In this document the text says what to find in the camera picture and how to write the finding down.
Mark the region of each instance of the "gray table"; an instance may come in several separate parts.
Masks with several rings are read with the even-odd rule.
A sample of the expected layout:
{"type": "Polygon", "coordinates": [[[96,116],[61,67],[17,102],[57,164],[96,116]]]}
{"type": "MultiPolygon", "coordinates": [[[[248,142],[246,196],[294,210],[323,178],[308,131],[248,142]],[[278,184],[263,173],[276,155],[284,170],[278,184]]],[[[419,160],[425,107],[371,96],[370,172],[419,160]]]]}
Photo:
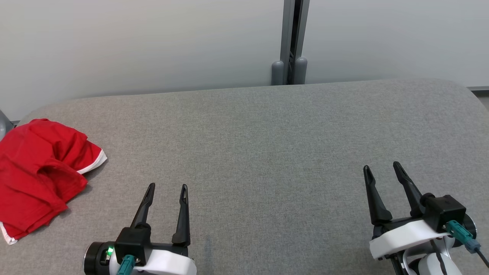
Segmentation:
{"type": "MultiPolygon", "coordinates": [[[[156,182],[154,242],[169,242],[189,187],[199,274],[393,274],[371,258],[362,167],[394,217],[409,215],[392,162],[421,192],[451,194],[489,254],[489,115],[466,88],[387,80],[98,97],[34,111],[86,133],[109,160],[51,225],[8,247],[2,274],[82,274],[93,241],[114,240],[156,182]]],[[[464,274],[487,268],[464,248],[464,274]]]]}

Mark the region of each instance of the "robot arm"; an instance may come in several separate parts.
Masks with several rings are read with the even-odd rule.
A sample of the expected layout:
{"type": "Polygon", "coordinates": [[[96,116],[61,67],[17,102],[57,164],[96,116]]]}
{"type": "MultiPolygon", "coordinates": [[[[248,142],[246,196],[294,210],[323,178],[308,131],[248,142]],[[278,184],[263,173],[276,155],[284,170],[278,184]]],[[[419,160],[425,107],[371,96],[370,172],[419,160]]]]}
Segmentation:
{"type": "Polygon", "coordinates": [[[401,164],[396,161],[393,166],[408,198],[410,217],[392,219],[377,192],[370,168],[363,168],[374,225],[370,241],[372,257],[390,259],[397,275],[461,275],[450,258],[449,249],[461,246],[459,240],[471,253],[478,249],[475,246],[477,230],[466,208],[450,195],[439,198],[431,193],[421,195],[401,164]],[[420,257],[407,261],[408,256],[416,255],[420,257]]]}
{"type": "Polygon", "coordinates": [[[85,253],[86,275],[196,275],[188,257],[190,219],[187,185],[180,193],[180,214],[172,244],[152,243],[151,226],[146,223],[153,203],[155,184],[149,185],[130,227],[122,229],[115,242],[94,242],[85,253]]]}

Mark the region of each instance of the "white wall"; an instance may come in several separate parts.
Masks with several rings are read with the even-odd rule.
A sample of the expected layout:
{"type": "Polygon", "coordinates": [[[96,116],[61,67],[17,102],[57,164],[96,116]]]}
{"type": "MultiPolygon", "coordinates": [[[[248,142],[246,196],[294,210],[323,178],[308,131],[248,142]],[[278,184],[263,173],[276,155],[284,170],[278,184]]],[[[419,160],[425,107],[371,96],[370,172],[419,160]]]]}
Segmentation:
{"type": "Polygon", "coordinates": [[[487,0],[311,0],[306,83],[436,77],[489,85],[487,0]]]}
{"type": "Polygon", "coordinates": [[[283,0],[0,0],[0,109],[266,86],[283,0]]]}

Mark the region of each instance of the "red t-shirt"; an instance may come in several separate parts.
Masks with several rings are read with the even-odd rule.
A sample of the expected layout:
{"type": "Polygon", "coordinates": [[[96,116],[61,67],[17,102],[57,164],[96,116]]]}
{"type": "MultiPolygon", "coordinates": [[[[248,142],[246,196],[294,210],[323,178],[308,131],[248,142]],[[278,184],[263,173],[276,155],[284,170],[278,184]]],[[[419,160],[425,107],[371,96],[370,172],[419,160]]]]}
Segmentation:
{"type": "Polygon", "coordinates": [[[66,210],[87,185],[81,174],[106,159],[85,134],[45,118],[8,132],[0,141],[0,229],[7,243],[66,210]]]}

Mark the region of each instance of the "white trim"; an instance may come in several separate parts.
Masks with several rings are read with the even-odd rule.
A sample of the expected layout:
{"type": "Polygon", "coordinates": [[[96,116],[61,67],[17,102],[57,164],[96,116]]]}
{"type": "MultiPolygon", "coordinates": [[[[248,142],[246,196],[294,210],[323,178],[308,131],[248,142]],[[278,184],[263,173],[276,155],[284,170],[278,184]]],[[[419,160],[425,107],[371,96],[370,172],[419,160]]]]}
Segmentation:
{"type": "Polygon", "coordinates": [[[7,234],[7,230],[5,230],[5,227],[3,226],[3,222],[0,222],[0,229],[1,229],[1,232],[3,234],[3,238],[5,239],[5,241],[7,242],[8,245],[13,245],[17,242],[16,239],[10,237],[7,234]]]}
{"type": "Polygon", "coordinates": [[[78,170],[77,172],[79,174],[85,174],[88,171],[93,170],[93,169],[101,166],[102,163],[104,163],[106,160],[107,160],[107,156],[105,155],[104,150],[101,150],[100,154],[98,154],[98,157],[95,159],[95,161],[92,164],[90,164],[89,166],[87,166],[81,170],[78,170]]]}

